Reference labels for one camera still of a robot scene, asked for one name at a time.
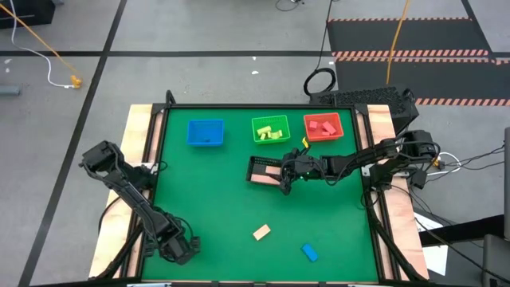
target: concrete floor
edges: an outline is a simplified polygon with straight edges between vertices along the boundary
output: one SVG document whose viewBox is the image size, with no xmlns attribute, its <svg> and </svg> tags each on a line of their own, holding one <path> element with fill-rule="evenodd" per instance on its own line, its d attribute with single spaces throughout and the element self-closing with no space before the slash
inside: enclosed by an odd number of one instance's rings
<svg viewBox="0 0 510 287">
<path fill-rule="evenodd" d="M 66 0 L 54 22 L 35 30 L 64 51 L 101 51 L 120 0 Z M 112 50 L 118 51 L 318 51 L 328 2 L 305 1 L 293 12 L 274 8 L 274 0 L 127 0 Z M 341 0 L 336 18 L 399 17 L 404 0 Z M 510 52 L 506 12 L 510 2 L 470 3 L 494 51 Z M 408 17 L 466 16 L 460 0 L 414 0 Z M 0 50 L 14 50 L 10 31 L 0 30 Z M 42 47 L 20 29 L 19 45 Z M 15 286 L 69 145 L 78 114 L 98 62 L 71 57 L 85 86 L 50 86 L 38 57 L 0 57 L 0 84 L 23 84 L 20 97 L 0 98 L 0 281 Z M 322 66 L 332 59 L 325 57 Z M 108 192 L 77 167 L 80 155 L 100 140 L 120 143 L 130 104 L 161 102 L 169 88 L 181 103 L 306 103 L 302 92 L 316 57 L 110 57 L 80 138 L 53 223 L 31 284 L 84 280 L 96 244 L 97 220 Z M 52 58 L 52 78 L 67 82 L 65 67 Z M 328 82 L 318 78 L 319 88 Z M 508 108 L 418 108 L 412 128 L 432 133 L 444 151 L 460 158 L 502 144 L 510 126 Z M 493 156 L 473 166 L 502 159 Z M 431 183 L 419 194 L 433 211 L 454 222 L 500 214 L 502 166 L 459 171 Z"/>
</svg>

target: green mat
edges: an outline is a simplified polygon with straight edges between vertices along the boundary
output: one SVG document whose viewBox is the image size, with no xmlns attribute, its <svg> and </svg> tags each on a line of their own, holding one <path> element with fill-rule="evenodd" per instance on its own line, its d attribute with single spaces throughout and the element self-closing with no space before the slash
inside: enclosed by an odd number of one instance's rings
<svg viewBox="0 0 510 287">
<path fill-rule="evenodd" d="M 202 251 L 185 265 L 157 253 L 146 258 L 144 280 L 204 281 L 377 281 L 367 213 L 361 208 L 359 171 L 335 187 L 299 181 L 284 196 L 277 188 L 245 181 L 249 157 L 281 158 L 303 147 L 303 115 L 338 112 L 344 136 L 312 143 L 309 155 L 347 155 L 356 151 L 349 110 L 172 109 L 155 205 L 186 219 L 201 237 Z M 292 138 L 257 145 L 251 119 L 287 115 Z M 221 147 L 186 145 L 189 120 L 223 119 Z M 268 224 L 259 242 L 253 232 Z M 312 245 L 319 259 L 301 251 Z"/>
</svg>

